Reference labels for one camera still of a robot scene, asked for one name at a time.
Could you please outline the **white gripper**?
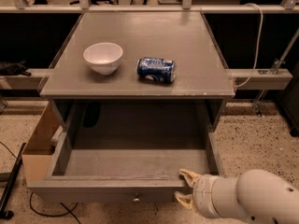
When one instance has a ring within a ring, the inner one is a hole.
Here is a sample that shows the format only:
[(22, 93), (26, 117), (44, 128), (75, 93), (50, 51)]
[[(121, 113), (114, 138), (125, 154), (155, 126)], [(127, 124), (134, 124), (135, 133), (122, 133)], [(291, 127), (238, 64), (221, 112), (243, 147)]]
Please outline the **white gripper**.
[(176, 191), (177, 201), (187, 209), (195, 210), (207, 218), (246, 218), (247, 213), (237, 199), (237, 178), (223, 178), (217, 175), (199, 175), (187, 169), (180, 169), (192, 195)]

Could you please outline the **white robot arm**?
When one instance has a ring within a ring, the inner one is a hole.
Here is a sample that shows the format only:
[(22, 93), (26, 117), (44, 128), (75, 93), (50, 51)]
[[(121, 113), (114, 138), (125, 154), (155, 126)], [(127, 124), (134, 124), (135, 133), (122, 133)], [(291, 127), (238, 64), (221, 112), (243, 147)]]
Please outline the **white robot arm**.
[(181, 169), (190, 194), (177, 191), (184, 207), (206, 218), (233, 218), (247, 224), (299, 224), (299, 189), (265, 170), (239, 177), (199, 175)]

